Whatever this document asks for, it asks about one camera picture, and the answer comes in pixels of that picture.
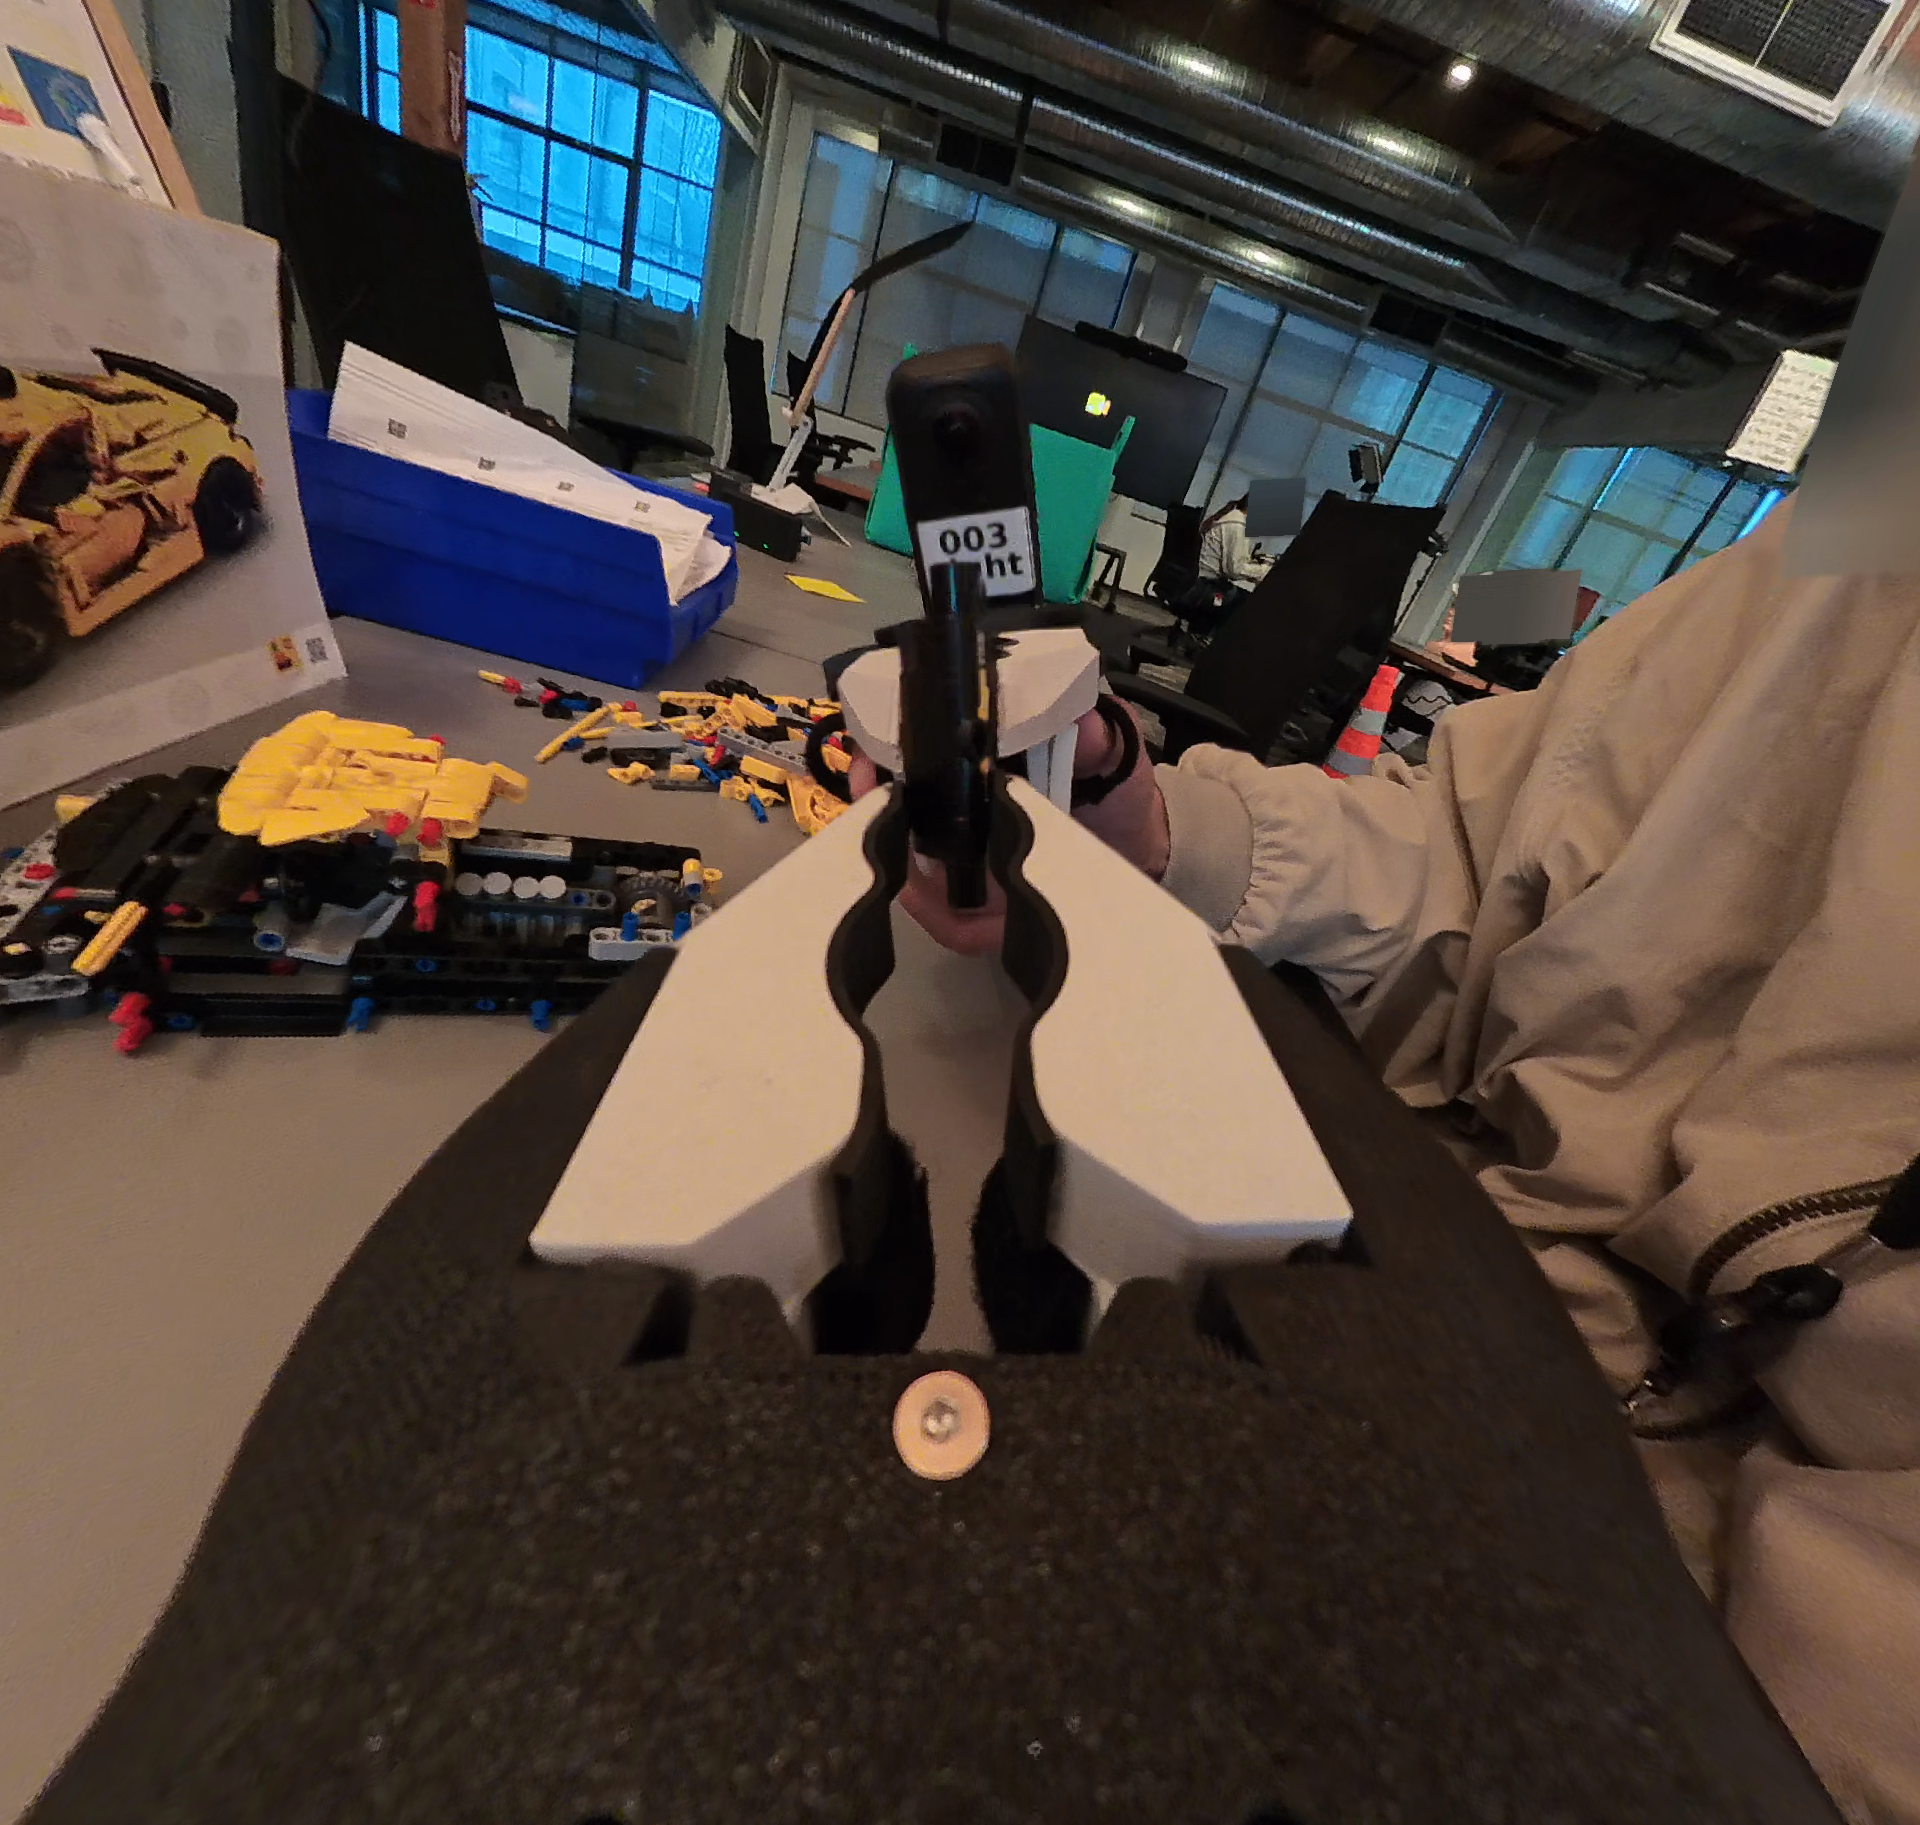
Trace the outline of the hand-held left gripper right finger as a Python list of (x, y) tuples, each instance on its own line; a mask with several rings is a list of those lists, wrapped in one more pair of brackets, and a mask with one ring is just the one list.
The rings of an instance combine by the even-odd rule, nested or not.
[(995, 783), (989, 863), (1027, 1003), (973, 1216), (991, 1346), (1071, 1353), (1124, 1283), (1337, 1251), (1351, 1206), (1239, 979), (1261, 966), (1027, 782)]

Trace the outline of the small black brick assembly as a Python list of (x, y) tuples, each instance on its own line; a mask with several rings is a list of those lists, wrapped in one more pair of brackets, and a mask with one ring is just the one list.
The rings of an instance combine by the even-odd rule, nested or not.
[(943, 870), (959, 909), (981, 908), (989, 885), (995, 663), (976, 564), (936, 564), (925, 615), (899, 628), (899, 793), (915, 854)]

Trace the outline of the person's right hand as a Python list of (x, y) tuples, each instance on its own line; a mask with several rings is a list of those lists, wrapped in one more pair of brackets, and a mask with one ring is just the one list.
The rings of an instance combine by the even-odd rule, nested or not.
[[(1102, 798), (1079, 805), (1074, 818), (1124, 857), (1139, 873), (1163, 878), (1170, 859), (1170, 818), (1141, 745), (1124, 736), (1099, 710), (1076, 721), (1076, 782), (1106, 785)], [(939, 946), (964, 957), (997, 957), (1002, 949), (1004, 891), (989, 885), (981, 905), (961, 908), (946, 897), (945, 870), (913, 852), (898, 908)]]

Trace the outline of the green plastic bin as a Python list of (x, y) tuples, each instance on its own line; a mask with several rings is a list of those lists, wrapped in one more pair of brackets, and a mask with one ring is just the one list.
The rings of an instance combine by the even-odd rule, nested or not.
[[(1037, 573), (1033, 597), (1079, 604), (1093, 573), (1093, 543), (1115, 491), (1117, 467), (1134, 434), (1136, 417), (1115, 425), (1112, 445), (1095, 445), (1067, 432), (1031, 424), (1029, 445), (1037, 495)], [(899, 556), (913, 553), (899, 486), (893, 432), (885, 434), (863, 537)]]

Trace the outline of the black device with green light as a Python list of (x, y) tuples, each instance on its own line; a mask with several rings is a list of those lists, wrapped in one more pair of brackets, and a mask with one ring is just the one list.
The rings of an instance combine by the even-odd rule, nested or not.
[(803, 553), (815, 507), (801, 487), (770, 491), (717, 467), (706, 477), (706, 495), (733, 511), (733, 537), (741, 551), (751, 549), (782, 564)]

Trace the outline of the black toy car chassis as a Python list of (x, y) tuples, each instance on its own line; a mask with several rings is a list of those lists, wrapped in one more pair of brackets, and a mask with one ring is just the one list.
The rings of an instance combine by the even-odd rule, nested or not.
[(5, 847), (5, 1015), (102, 1013), (120, 1054), (170, 1034), (335, 1038), (387, 1015), (578, 1015), (711, 917), (685, 846), (479, 825), (270, 846), (225, 831), (231, 773), (113, 782)]

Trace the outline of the orange traffic cone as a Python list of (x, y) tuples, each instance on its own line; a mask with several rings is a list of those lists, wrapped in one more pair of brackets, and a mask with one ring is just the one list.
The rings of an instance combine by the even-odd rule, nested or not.
[(1373, 771), (1401, 679), (1403, 673), (1395, 663), (1377, 665), (1356, 710), (1320, 765), (1328, 777), (1356, 779)]

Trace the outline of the blue plastic bin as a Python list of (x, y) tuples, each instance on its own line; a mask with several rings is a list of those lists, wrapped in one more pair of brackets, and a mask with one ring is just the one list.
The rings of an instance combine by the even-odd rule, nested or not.
[(328, 613), (646, 688), (733, 605), (733, 510), (719, 501), (670, 492), (721, 549), (717, 576), (670, 604), (652, 537), (335, 443), (325, 392), (286, 390), (284, 408)]

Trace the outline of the stack of white paper sheets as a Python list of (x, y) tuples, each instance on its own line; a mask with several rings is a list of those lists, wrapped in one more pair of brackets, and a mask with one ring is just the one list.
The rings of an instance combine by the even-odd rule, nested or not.
[(706, 510), (628, 482), (562, 438), (355, 343), (343, 346), (328, 437), (644, 534), (660, 542), (670, 602), (710, 584), (725, 567), (727, 549)]

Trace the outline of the yellow toy car body section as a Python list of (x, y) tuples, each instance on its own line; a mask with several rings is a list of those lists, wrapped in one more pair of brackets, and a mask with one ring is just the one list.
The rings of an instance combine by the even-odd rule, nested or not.
[(448, 756), (406, 725), (311, 710), (254, 739), (216, 801), (216, 826), (265, 847), (374, 831), (448, 864), (494, 798), (525, 798), (526, 777), (496, 760)]

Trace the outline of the person in beige jacket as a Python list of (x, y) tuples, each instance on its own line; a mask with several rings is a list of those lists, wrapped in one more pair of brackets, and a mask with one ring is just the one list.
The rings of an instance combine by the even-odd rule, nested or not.
[(1839, 1273), (1749, 1415), (1632, 1436), (1837, 1808), (1915, 1821), (1915, 1255), (1870, 1236), (1915, 1163), (1915, 576), (1797, 573), (1792, 510), (1626, 611), (1654, 622), (1603, 852), (1644, 966), (1619, 1037), (1396, 1089), (1469, 1117), (1619, 1399), (1669, 1312)]

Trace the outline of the dark standing panel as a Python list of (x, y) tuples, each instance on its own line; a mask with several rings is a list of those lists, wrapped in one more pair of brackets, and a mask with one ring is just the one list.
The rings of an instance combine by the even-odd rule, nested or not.
[(357, 345), (470, 398), (516, 392), (459, 161), (278, 76), (282, 249), (323, 387)]

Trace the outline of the flip chart with writing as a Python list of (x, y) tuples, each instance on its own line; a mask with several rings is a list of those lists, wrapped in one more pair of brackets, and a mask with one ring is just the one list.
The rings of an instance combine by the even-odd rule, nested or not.
[(1780, 351), (1763, 385), (1726, 438), (1723, 458), (1793, 477), (1813, 440), (1837, 376), (1837, 359), (1800, 351)]

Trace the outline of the white air vent grille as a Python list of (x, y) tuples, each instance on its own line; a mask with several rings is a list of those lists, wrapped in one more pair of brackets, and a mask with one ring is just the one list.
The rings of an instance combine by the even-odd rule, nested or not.
[(1884, 74), (1915, 0), (1667, 0), (1649, 48), (1820, 128)]

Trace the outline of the large window wall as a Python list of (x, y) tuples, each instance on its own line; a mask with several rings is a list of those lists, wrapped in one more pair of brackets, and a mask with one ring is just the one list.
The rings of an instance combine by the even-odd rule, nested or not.
[(1732, 467), (1651, 445), (1551, 448), (1523, 437), (1523, 398), (1478, 359), (1427, 357), (1212, 275), (815, 131), (779, 340), (803, 356), (841, 285), (870, 259), (958, 221), (945, 256), (885, 278), (827, 368), (822, 404), (882, 422), (886, 375), (908, 346), (1004, 343), (1031, 316), (1121, 328), (1138, 303), (1180, 303), (1175, 348), (1222, 390), (1180, 495), (1204, 510), (1251, 482), (1302, 477), (1312, 497), (1349, 487), (1349, 449), (1386, 449), (1381, 498), (1441, 501), (1468, 570), (1574, 567), (1599, 615), (1671, 567), (1747, 536), (1785, 492)]

